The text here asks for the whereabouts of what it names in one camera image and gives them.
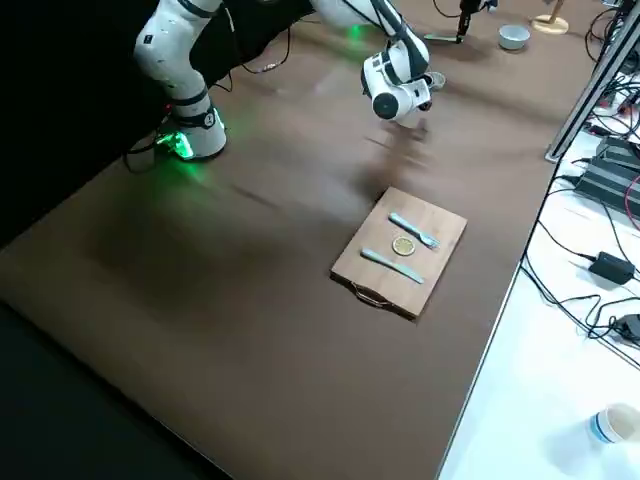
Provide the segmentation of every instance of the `wooden cutting board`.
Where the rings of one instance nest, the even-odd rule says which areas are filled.
[[[440,246],[431,250],[391,223],[389,214],[392,212],[438,239]],[[353,288],[361,300],[412,318],[417,317],[466,224],[466,219],[454,213],[390,187],[334,264],[332,277]],[[399,236],[408,237],[414,242],[415,252],[412,255],[401,256],[393,251],[393,240]],[[362,248],[369,248],[394,263],[410,267],[424,279],[424,283],[416,283],[395,270],[363,258],[360,255]]]

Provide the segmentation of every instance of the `cup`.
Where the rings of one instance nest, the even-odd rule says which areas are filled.
[[[640,443],[640,412],[624,403],[610,405],[589,420],[594,436],[603,443]]]

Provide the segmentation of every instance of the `knife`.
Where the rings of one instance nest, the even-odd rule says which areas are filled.
[[[425,244],[429,248],[438,248],[440,246],[440,242],[433,238],[431,235],[427,235],[426,233],[422,233],[418,228],[411,225],[404,218],[398,215],[395,212],[389,214],[389,220],[398,225],[401,228],[404,228],[411,235],[415,236],[420,242]]]
[[[419,283],[419,284],[424,283],[424,280],[422,279],[422,277],[418,275],[416,272],[414,272],[412,269],[407,267],[406,265],[400,265],[399,263],[394,263],[391,260],[384,258],[379,253],[376,253],[369,248],[363,248],[362,250],[360,250],[360,255],[362,255],[364,258],[368,260],[371,260],[373,262],[379,263],[380,265],[384,265],[385,267],[395,270],[396,272],[404,275],[405,277],[409,277],[411,280],[413,280],[416,283]]]

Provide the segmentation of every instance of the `black curtain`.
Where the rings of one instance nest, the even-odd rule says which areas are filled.
[[[0,246],[158,125],[166,99],[132,52],[156,0],[35,0],[3,15],[8,127],[0,172]],[[300,17],[307,0],[226,0],[248,61]],[[222,10],[192,64],[209,85],[240,59]]]

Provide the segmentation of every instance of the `white table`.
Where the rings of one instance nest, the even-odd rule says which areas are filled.
[[[577,173],[580,167],[570,161],[594,155],[598,143],[580,133],[562,161],[561,173]],[[552,190],[565,186],[570,185],[556,181]],[[624,215],[612,215],[627,255],[640,265],[640,232]],[[572,192],[558,193],[549,197],[540,219],[574,250],[621,256],[609,221],[594,202]],[[600,293],[603,302],[630,297],[631,292],[640,296],[635,281],[626,288],[605,281],[594,285],[588,262],[555,245],[539,226],[528,255],[559,300],[590,293]],[[592,300],[585,300],[567,306],[583,318],[591,305]],[[601,320],[638,311],[640,301],[628,302],[606,310]],[[640,362],[640,351],[622,350]],[[586,428],[586,419],[616,402],[640,409],[640,370],[606,345],[586,339],[517,271],[439,479],[640,480],[640,446],[598,444]]]

